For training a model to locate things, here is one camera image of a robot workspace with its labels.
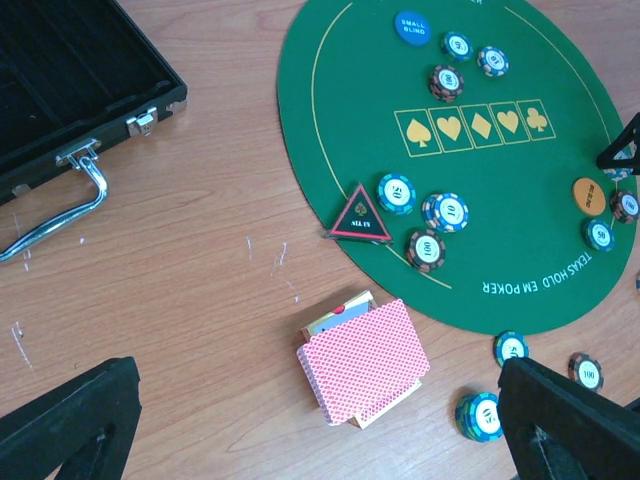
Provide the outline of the red triangular dealer button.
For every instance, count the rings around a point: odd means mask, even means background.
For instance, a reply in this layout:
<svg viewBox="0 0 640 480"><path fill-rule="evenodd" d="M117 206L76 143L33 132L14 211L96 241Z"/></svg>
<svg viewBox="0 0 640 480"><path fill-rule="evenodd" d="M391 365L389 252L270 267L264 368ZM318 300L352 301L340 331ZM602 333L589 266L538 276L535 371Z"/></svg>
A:
<svg viewBox="0 0 640 480"><path fill-rule="evenodd" d="M382 245L393 243L391 234L362 184L351 194L338 218L326 232L326 237Z"/></svg>

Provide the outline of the teal poker chip stack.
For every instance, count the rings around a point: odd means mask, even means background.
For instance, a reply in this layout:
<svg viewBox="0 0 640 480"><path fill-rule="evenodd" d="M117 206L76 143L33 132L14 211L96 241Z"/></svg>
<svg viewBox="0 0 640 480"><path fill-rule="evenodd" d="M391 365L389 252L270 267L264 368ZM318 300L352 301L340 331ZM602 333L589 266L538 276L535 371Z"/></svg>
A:
<svg viewBox="0 0 640 480"><path fill-rule="evenodd" d="M503 437L498 416L498 396L492 392L479 392L462 396L455 408L455 421L459 431L468 439L487 443Z"/></svg>

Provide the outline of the brown poker chip stack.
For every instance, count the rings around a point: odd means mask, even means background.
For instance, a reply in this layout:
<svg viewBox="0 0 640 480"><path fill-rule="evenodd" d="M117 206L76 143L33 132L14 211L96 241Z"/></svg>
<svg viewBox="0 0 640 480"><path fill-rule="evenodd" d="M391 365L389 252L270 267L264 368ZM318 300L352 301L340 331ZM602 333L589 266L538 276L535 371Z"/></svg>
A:
<svg viewBox="0 0 640 480"><path fill-rule="evenodd" d="M604 385L604 376L600 363L590 355L575 352L568 363L569 378L583 387L600 392Z"/></svg>

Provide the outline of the blue small blind button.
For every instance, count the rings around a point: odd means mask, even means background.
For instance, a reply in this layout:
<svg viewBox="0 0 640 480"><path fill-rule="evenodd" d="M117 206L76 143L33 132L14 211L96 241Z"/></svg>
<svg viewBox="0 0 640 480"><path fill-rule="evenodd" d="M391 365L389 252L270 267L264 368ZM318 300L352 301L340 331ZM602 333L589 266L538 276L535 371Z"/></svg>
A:
<svg viewBox="0 0 640 480"><path fill-rule="evenodd" d="M394 18L394 28L397 35L412 46L424 46L431 40L431 26L419 12L400 11Z"/></svg>

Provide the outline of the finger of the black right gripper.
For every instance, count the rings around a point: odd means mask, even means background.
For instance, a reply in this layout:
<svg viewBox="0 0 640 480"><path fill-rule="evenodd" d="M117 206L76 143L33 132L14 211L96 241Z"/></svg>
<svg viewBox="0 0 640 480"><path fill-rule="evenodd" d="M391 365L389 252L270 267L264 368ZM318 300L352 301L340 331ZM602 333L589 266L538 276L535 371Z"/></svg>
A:
<svg viewBox="0 0 640 480"><path fill-rule="evenodd" d="M639 159L639 123L640 113L636 113L620 135L604 150L596 159L596 166L600 170L626 168L632 175L638 175L640 169ZM627 147L635 147L634 154L629 158L616 158Z"/></svg>

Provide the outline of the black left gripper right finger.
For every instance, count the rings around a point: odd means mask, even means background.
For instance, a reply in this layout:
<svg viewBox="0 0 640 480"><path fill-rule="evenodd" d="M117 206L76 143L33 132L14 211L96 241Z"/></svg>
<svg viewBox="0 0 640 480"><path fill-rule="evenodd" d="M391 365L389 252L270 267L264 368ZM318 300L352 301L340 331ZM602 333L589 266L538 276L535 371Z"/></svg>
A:
<svg viewBox="0 0 640 480"><path fill-rule="evenodd" d="M531 358L505 362L498 416L520 479L637 479L639 402L626 407Z"/></svg>

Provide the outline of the orange big blind button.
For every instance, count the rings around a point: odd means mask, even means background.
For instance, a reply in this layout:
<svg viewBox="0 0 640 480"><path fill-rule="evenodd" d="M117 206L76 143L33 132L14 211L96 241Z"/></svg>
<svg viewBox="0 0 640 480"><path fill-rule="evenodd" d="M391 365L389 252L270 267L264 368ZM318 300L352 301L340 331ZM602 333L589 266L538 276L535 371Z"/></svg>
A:
<svg viewBox="0 0 640 480"><path fill-rule="evenodd" d="M572 196L578 208L590 217L601 215L607 205L601 186L588 177L579 178L573 183Z"/></svg>

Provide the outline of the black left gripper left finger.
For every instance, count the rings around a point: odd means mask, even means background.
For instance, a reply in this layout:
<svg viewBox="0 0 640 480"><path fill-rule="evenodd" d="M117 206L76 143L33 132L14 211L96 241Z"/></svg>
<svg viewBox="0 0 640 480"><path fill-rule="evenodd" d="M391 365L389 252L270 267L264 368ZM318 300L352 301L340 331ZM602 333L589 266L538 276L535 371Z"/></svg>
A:
<svg viewBox="0 0 640 480"><path fill-rule="evenodd" d="M141 415L132 357L111 358L1 418L3 479L120 479Z"/></svg>

